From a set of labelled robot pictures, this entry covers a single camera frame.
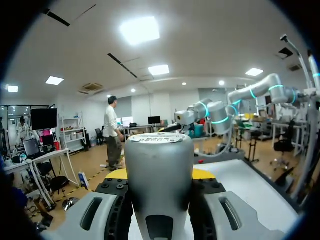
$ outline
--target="robotic arm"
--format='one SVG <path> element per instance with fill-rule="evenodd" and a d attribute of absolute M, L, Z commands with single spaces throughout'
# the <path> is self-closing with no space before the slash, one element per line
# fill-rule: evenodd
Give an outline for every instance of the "robotic arm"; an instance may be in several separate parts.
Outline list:
<path fill-rule="evenodd" d="M 202 118 L 210 118 L 215 133 L 222 135 L 231 129 L 232 118 L 238 115 L 242 100 L 256 99 L 267 92 L 270 92 L 273 104 L 300 105 L 300 101 L 307 101 L 304 94 L 283 86 L 277 74 L 270 74 L 256 84 L 229 93 L 228 100 L 231 104 L 228 106 L 225 106 L 222 101 L 213 102 L 210 99 L 204 99 L 187 110 L 177 111 L 174 116 L 176 122 L 184 129 Z"/>

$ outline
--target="laptop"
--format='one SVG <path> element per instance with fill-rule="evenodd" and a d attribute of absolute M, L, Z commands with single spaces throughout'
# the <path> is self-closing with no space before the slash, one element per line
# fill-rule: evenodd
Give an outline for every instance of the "laptop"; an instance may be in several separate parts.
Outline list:
<path fill-rule="evenodd" d="M 39 149 L 39 144 L 36 139 L 23 141 L 25 154 L 28 159 L 34 160 L 44 155 Z"/>

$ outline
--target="ceiling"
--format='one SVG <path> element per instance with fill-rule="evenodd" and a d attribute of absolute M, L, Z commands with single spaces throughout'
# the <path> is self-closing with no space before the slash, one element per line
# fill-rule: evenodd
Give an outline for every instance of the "ceiling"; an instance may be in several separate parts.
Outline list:
<path fill-rule="evenodd" d="M 60 0 L 50 10 L 70 26 L 44 14 L 38 18 L 4 81 L 19 86 L 19 92 L 5 92 L 3 98 L 52 99 L 58 94 L 79 94 L 83 85 L 98 83 L 103 85 L 102 93 L 86 97 L 105 102 L 108 94 L 120 98 L 216 88 L 220 80 L 225 87 L 250 85 L 272 73 L 288 86 L 306 87 L 302 70 L 287 70 L 288 65 L 298 63 L 297 56 L 281 60 L 276 53 L 287 47 L 280 41 L 284 34 L 303 55 L 307 48 L 289 20 L 268 0 Z M 160 38 L 129 45 L 120 25 L 150 16 L 158 22 Z M 148 67 L 163 64 L 169 66 L 169 74 L 149 74 Z M 264 73 L 245 75 L 251 68 Z M 49 76 L 64 81 L 58 86 L 45 84 Z"/>

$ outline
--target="white table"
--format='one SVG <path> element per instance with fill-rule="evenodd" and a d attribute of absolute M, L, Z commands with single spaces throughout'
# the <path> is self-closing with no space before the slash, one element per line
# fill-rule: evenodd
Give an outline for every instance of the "white table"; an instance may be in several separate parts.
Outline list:
<path fill-rule="evenodd" d="M 64 154 L 67 155 L 67 158 L 68 158 L 68 161 L 69 161 L 69 165 L 70 165 L 70 168 L 71 168 L 71 171 L 72 171 L 72 174 L 73 174 L 73 177 L 74 177 L 74 180 L 75 180 L 75 181 L 71 180 L 71 179 L 69 178 L 68 174 L 67 174 L 66 167 L 65 167 L 64 161 L 63 161 L 63 159 L 62 159 L 62 156 L 63 156 Z M 46 197 L 47 197 L 53 204 L 54 204 L 54 201 L 53 201 L 53 199 L 51 198 L 48 190 L 46 189 L 46 187 L 45 187 L 45 185 L 44 185 L 44 182 L 42 181 L 42 178 L 41 178 L 40 172 L 39 172 L 39 170 L 38 170 L 37 164 L 38 164 L 38 163 L 42 163 L 42 162 L 44 162 L 44 161 L 46 161 L 46 160 L 55 158 L 55 157 L 59 157 L 59 158 L 60 158 L 60 161 L 61 161 L 61 164 L 62 164 L 64 173 L 65 173 L 65 176 L 68 178 L 68 180 L 69 180 L 71 183 L 79 186 L 79 183 L 78 183 L 78 180 L 77 180 L 77 177 L 76 177 L 74 168 L 73 168 L 73 166 L 72 166 L 72 164 L 71 164 L 71 160 L 70 160 L 70 156 L 69 156 L 69 149 L 68 149 L 68 148 L 65 148 L 65 149 L 63 149 L 63 150 L 58 150 L 58 151 L 49 152 L 49 153 L 47 153 L 47 154 L 45 154 L 45 155 L 43 155 L 43 156 L 40 156 L 40 157 L 34 159 L 34 160 L 32 161 L 32 164 L 33 164 L 33 168 L 35 169 L 35 174 L 36 174 L 37 178 L 39 179 L 40 185 L 42 186 L 42 189 L 43 189 L 44 193 L 46 194 Z"/>
<path fill-rule="evenodd" d="M 226 191 L 232 191 L 257 211 L 259 222 L 269 230 L 287 233 L 298 219 L 292 206 L 242 160 L 199 164 L 194 168 L 215 175 Z"/>
<path fill-rule="evenodd" d="M 286 123 L 272 123 L 273 126 L 273 133 L 272 133 L 272 147 L 275 145 L 275 139 L 276 139 L 276 128 L 280 128 L 280 132 L 283 132 L 283 128 L 288 128 L 289 124 Z M 294 146 L 294 157 L 296 157 L 300 152 L 302 152 L 305 149 L 304 146 L 304 139 L 305 139 L 305 131 L 306 131 L 306 125 L 301 124 L 301 125 L 294 125 L 294 129 L 296 129 L 296 137 L 295 137 L 295 142 L 292 142 L 292 145 Z"/>
<path fill-rule="evenodd" d="M 41 187 L 41 183 L 39 182 L 38 176 L 35 173 L 35 169 L 34 169 L 32 160 L 27 159 L 26 161 L 24 161 L 22 163 L 17 163 L 17 164 L 13 164 L 11 166 L 7 166 L 7 167 L 4 168 L 4 171 L 5 171 L 6 174 L 14 174 L 14 173 L 20 173 L 21 171 L 27 170 L 27 169 L 31 170 L 31 173 L 32 173 L 32 176 L 34 178 L 35 184 L 38 187 L 41 196 L 43 197 L 43 199 L 46 202 L 46 204 L 50 207 L 51 204 L 50 204 L 48 198 L 46 197 L 46 194 L 45 194 L 44 190 Z"/>

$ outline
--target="screw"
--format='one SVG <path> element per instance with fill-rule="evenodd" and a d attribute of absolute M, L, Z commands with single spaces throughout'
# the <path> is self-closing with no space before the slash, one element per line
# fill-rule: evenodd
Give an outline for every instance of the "screw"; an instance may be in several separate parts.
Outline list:
<path fill-rule="evenodd" d="M 125 188 L 125 186 L 123 185 L 123 184 L 118 184 L 117 186 L 116 186 L 116 189 L 124 189 Z"/>

